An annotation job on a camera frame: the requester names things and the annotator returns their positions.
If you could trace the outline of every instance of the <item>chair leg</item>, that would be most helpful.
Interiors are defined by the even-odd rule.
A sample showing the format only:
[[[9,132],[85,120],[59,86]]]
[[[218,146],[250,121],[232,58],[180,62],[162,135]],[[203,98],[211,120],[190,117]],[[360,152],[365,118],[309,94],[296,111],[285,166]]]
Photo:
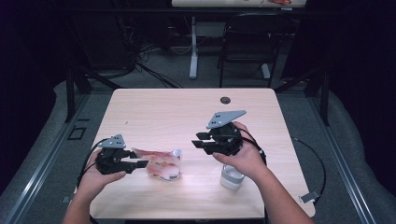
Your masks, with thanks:
[[[270,72],[271,74],[270,74],[270,79],[268,79],[267,88],[271,88],[271,83],[272,83],[272,79],[273,79],[273,77],[274,77],[276,62],[274,62],[274,63],[271,64],[271,65],[272,65],[271,72]]]
[[[219,81],[219,87],[222,88],[222,78],[223,78],[223,73],[224,73],[224,60],[220,59],[220,81]]]

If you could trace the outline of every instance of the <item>desk leg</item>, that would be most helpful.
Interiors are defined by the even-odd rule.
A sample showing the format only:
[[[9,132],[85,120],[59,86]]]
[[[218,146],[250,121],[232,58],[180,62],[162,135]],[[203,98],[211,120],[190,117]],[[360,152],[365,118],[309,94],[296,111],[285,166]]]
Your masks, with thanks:
[[[198,53],[197,53],[197,34],[196,34],[196,22],[195,17],[191,20],[191,64],[190,64],[190,79],[197,78],[198,69]]]

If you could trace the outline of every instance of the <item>hand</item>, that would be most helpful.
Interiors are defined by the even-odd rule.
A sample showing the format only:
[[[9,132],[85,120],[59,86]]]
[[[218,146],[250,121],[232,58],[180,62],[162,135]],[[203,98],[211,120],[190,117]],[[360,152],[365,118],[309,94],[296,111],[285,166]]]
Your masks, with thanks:
[[[237,121],[233,122],[233,125],[237,129],[243,129],[248,132],[248,128]],[[247,133],[241,131],[241,134],[243,137],[253,140]],[[242,148],[234,156],[213,153],[213,157],[219,162],[233,166],[239,173],[250,177],[253,181],[262,169],[267,169],[259,150],[247,141],[243,141]]]
[[[90,167],[81,178],[81,182],[78,187],[77,194],[83,195],[83,197],[92,201],[107,184],[120,180],[126,176],[125,171],[121,171],[111,175],[102,175],[97,169],[95,160],[100,150],[96,150],[92,153],[92,156],[87,164],[87,168]]]

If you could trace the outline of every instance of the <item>cable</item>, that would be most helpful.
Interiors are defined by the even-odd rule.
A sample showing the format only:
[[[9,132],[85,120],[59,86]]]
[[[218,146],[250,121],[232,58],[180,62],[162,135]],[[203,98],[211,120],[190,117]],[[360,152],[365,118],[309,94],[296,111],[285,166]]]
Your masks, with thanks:
[[[90,169],[91,167],[93,167],[98,161],[96,161],[94,164],[90,165],[88,168],[85,168],[87,166],[87,162],[91,157],[91,154],[93,153],[93,151],[98,147],[98,145],[104,141],[106,141],[108,138],[102,139],[101,141],[99,141],[98,143],[96,143],[90,150],[90,152],[87,154],[87,156],[85,157],[84,163],[82,164],[81,167],[81,171],[79,172],[79,176],[77,178],[77,186],[76,188],[78,189],[79,187],[79,183],[81,182],[81,178],[84,176],[84,174],[88,171],[88,169]],[[93,224],[98,224],[98,222],[90,215],[90,222]]]
[[[171,88],[183,88],[179,83],[177,83],[176,81],[174,81],[172,78],[164,75],[164,74],[160,74],[158,72],[152,71],[151,69],[149,69],[148,67],[146,67],[145,65],[143,65],[142,63],[136,63],[136,65],[139,65],[143,70],[145,70],[146,72],[148,72],[150,75],[152,75],[153,77],[159,79],[161,81],[161,83],[168,88],[168,86],[170,86]]]
[[[326,186],[326,181],[327,181],[326,167],[324,166],[323,160],[320,158],[319,154],[311,146],[309,146],[307,143],[305,143],[302,140],[300,140],[300,139],[298,139],[296,137],[293,137],[293,136],[291,136],[290,138],[292,140],[294,140],[296,142],[299,142],[299,143],[303,144],[304,146],[308,147],[315,154],[315,156],[318,158],[318,160],[320,162],[320,165],[322,167],[322,170],[323,170],[323,183],[322,183],[322,187],[321,187],[320,192],[319,192],[319,195],[321,196],[323,194],[323,191],[324,191],[325,186]],[[320,199],[320,197],[318,197],[314,201],[314,205],[319,201],[319,199]]]

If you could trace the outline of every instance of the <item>metal bracket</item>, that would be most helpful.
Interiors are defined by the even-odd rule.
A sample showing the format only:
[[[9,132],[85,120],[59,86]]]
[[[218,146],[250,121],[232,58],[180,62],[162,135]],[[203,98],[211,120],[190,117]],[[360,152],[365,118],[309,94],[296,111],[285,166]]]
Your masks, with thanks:
[[[222,127],[247,113],[246,110],[217,112],[206,125],[207,129]]]

